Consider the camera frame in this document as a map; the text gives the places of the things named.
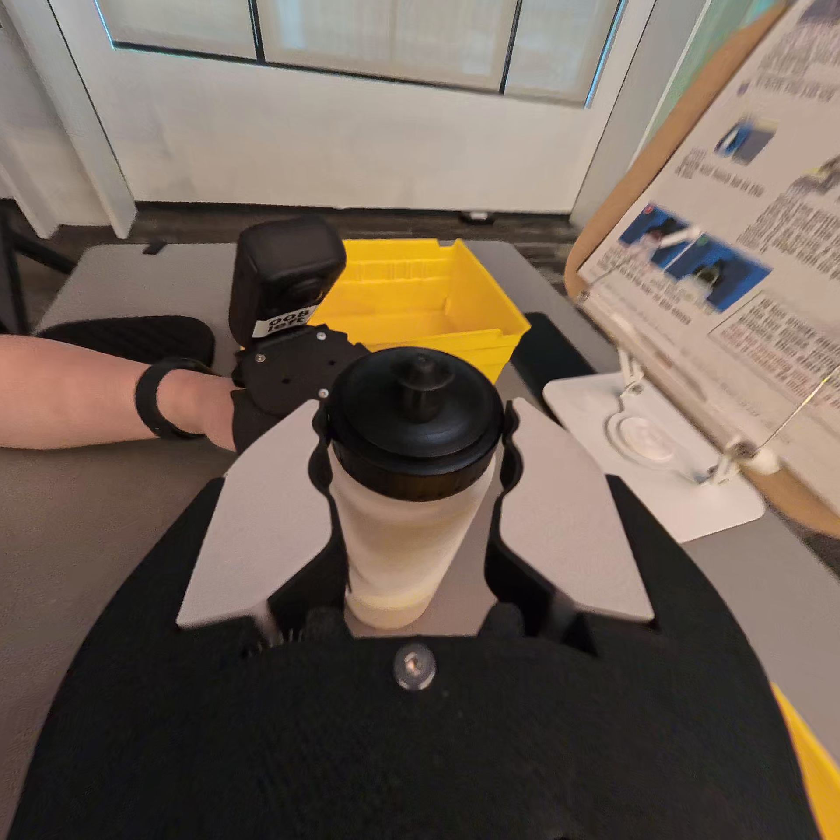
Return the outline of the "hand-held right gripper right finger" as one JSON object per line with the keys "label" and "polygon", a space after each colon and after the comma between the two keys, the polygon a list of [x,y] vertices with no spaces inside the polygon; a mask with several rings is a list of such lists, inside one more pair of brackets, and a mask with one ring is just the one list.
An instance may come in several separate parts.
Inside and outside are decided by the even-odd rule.
{"label": "hand-held right gripper right finger", "polygon": [[655,610],[602,468],[523,398],[508,403],[505,421],[485,558],[491,593],[525,624],[650,623]]}

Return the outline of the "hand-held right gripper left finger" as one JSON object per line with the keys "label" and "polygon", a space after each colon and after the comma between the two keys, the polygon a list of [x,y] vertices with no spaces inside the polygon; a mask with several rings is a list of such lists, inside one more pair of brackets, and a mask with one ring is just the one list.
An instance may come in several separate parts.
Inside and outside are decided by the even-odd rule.
{"label": "hand-held right gripper left finger", "polygon": [[303,627],[311,611],[343,611],[348,560],[330,494],[325,423],[322,404],[307,401],[230,467],[179,627],[238,618],[258,627]]}

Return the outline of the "black bottle lid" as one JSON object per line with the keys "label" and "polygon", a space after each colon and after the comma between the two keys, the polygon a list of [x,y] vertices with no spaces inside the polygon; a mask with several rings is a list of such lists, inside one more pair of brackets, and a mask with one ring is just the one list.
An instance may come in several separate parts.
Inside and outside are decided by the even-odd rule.
{"label": "black bottle lid", "polygon": [[495,386],[437,350],[369,353],[335,380],[326,411],[332,451],[362,487],[398,501],[437,501],[487,471],[505,424]]}

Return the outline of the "white plastic bottle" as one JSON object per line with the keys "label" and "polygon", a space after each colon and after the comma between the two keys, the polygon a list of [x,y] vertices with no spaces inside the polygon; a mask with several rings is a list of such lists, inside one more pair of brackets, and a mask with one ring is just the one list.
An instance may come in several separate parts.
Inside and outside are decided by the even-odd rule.
{"label": "white plastic bottle", "polygon": [[424,614],[464,541],[495,474],[441,500],[395,500],[353,479],[332,450],[330,494],[349,563],[345,601],[362,624],[392,631]]}

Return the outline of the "yellow plastic bin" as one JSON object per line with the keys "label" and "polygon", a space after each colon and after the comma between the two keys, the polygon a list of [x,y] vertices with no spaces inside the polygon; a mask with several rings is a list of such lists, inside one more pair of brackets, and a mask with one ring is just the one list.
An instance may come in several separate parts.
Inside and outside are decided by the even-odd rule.
{"label": "yellow plastic bin", "polygon": [[309,319],[371,352],[454,355],[496,383],[530,330],[489,270],[457,239],[346,239],[344,272]]}
{"label": "yellow plastic bin", "polygon": [[800,765],[808,802],[823,839],[839,839],[839,769],[781,689],[771,684]]}

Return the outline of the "person's left forearm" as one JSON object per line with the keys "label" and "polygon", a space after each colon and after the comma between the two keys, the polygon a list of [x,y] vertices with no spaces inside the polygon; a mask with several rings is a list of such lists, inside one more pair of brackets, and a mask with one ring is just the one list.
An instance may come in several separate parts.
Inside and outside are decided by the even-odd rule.
{"label": "person's left forearm", "polygon": [[134,394],[148,366],[48,339],[1,338],[1,447],[49,450],[151,439]]}

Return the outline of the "person's left hand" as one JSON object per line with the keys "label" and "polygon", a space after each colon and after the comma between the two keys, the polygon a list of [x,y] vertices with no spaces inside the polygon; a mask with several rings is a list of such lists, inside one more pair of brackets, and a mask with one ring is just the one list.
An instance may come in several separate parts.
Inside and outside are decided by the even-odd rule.
{"label": "person's left hand", "polygon": [[196,373],[192,386],[194,433],[202,434],[215,446],[230,452],[235,451],[233,394],[237,390],[229,378],[210,374]]}

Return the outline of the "large window with blinds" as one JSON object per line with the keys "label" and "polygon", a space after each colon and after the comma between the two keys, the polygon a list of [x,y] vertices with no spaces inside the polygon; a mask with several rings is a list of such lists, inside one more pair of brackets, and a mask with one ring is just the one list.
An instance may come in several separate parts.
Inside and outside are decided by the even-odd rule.
{"label": "large window with blinds", "polygon": [[618,1],[96,1],[111,46],[586,108]]}

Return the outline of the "black metal frame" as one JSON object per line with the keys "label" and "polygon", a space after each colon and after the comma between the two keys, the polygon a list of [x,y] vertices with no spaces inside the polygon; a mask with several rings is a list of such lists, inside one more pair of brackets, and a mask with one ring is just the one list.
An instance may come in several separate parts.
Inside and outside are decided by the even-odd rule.
{"label": "black metal frame", "polygon": [[18,232],[10,224],[11,201],[1,202],[1,329],[2,334],[29,335],[31,322],[25,304],[20,256],[69,277],[78,261],[49,247],[35,236]]}

